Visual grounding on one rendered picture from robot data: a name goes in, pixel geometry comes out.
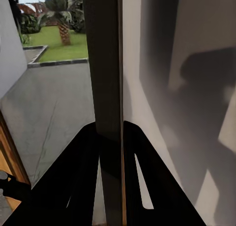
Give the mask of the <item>poster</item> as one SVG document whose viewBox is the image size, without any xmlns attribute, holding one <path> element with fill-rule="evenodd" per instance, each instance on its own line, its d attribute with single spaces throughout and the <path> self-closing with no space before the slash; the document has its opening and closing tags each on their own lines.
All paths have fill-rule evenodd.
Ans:
<svg viewBox="0 0 236 226">
<path fill-rule="evenodd" d="M 107 226 L 123 226 L 122 0 L 83 0 Z"/>
</svg>

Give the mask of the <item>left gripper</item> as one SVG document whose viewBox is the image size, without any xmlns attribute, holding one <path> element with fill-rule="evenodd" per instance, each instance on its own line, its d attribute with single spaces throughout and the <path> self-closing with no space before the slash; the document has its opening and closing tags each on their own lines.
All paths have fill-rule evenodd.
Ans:
<svg viewBox="0 0 236 226">
<path fill-rule="evenodd" d="M 29 194 L 29 192 L 31 190 L 32 190 L 31 189 L 31 184 L 28 185 L 26 183 L 23 183 L 22 189 L 21 189 L 20 193 L 18 194 L 18 196 L 15 199 L 23 201 L 24 198 Z"/>
</svg>

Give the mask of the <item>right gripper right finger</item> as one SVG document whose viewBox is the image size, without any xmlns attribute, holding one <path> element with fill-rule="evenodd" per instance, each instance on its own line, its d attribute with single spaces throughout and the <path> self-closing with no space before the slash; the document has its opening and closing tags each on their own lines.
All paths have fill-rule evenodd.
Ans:
<svg viewBox="0 0 236 226">
<path fill-rule="evenodd" d="M 206 226 L 142 129 L 123 121 L 127 226 Z M 154 209 L 143 207 L 139 161 Z"/>
</svg>

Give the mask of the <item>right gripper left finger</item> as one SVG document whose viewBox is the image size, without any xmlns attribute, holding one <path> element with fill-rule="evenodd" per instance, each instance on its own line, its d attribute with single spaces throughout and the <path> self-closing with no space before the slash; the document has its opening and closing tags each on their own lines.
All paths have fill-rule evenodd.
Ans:
<svg viewBox="0 0 236 226">
<path fill-rule="evenodd" d="M 93 122 L 78 132 L 3 226 L 91 226 L 98 161 Z"/>
</svg>

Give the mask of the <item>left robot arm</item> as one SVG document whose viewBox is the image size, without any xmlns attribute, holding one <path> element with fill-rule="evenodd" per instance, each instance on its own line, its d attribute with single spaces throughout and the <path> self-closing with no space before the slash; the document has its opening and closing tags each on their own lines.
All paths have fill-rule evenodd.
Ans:
<svg viewBox="0 0 236 226">
<path fill-rule="evenodd" d="M 6 197 L 23 201 L 38 182 L 28 185 L 16 180 L 15 176 L 4 170 L 0 170 L 0 194 Z"/>
</svg>

